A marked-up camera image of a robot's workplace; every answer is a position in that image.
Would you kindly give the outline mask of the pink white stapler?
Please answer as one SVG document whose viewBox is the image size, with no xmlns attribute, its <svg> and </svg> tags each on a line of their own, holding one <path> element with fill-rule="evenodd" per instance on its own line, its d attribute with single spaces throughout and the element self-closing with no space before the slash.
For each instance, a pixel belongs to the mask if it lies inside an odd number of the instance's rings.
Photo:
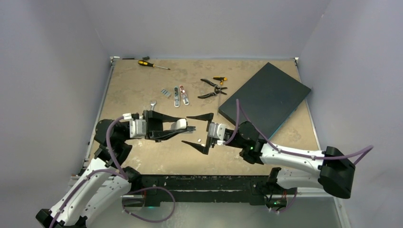
<svg viewBox="0 0 403 228">
<path fill-rule="evenodd" d="M 186 130 L 187 129 L 187 120 L 185 118 L 181 118 L 170 126 L 171 130 Z"/>
</svg>

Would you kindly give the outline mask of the red silver stapler insert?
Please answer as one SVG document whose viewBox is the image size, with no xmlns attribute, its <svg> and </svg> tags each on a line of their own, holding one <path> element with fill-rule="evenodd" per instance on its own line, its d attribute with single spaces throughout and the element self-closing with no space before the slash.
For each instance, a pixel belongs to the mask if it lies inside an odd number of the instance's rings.
<svg viewBox="0 0 403 228">
<path fill-rule="evenodd" d="M 186 94 L 186 91 L 185 91 L 183 85 L 180 85 L 179 89 L 180 89 L 180 93 L 181 93 L 181 97 L 182 97 L 182 101 L 183 101 L 184 105 L 189 105 L 190 102 L 189 102 L 188 96 Z"/>
</svg>

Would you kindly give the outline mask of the silver stapler magazine tray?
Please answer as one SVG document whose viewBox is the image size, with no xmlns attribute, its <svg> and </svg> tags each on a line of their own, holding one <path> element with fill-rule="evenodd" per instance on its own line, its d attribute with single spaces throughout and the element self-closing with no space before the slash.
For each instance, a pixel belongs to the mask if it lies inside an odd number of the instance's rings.
<svg viewBox="0 0 403 228">
<path fill-rule="evenodd" d="M 180 99 L 179 99 L 179 88 L 176 86 L 174 87 L 174 107 L 180 106 Z"/>
</svg>

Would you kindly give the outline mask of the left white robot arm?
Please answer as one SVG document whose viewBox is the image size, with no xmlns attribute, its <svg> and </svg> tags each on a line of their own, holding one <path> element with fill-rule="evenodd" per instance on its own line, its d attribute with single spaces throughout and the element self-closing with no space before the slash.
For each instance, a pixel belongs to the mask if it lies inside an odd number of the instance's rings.
<svg viewBox="0 0 403 228">
<path fill-rule="evenodd" d="M 118 198 L 142 190 L 140 173 L 122 167 L 132 149 L 127 140 L 159 143 L 193 131 L 187 119 L 153 110 L 99 121 L 94 137 L 99 148 L 94 157 L 66 195 L 50 209 L 41 209 L 36 220 L 44 228 L 87 228 Z"/>
</svg>

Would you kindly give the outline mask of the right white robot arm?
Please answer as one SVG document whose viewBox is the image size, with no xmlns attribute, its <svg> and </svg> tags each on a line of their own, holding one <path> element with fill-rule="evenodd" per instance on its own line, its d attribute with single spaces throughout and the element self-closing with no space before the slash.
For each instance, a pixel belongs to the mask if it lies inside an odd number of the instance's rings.
<svg viewBox="0 0 403 228">
<path fill-rule="evenodd" d="M 208 123 L 204 145 L 187 142 L 199 152 L 208 154 L 215 145 L 227 145 L 240 148 L 239 155 L 247 163 L 274 165 L 268 180 L 262 184 L 269 193 L 317 188 L 337 198 L 351 197 L 355 165 L 335 147 L 309 151 L 269 143 L 251 122 L 245 121 L 230 130 L 222 123 L 214 123 L 212 113 L 192 116 L 192 119 Z"/>
</svg>

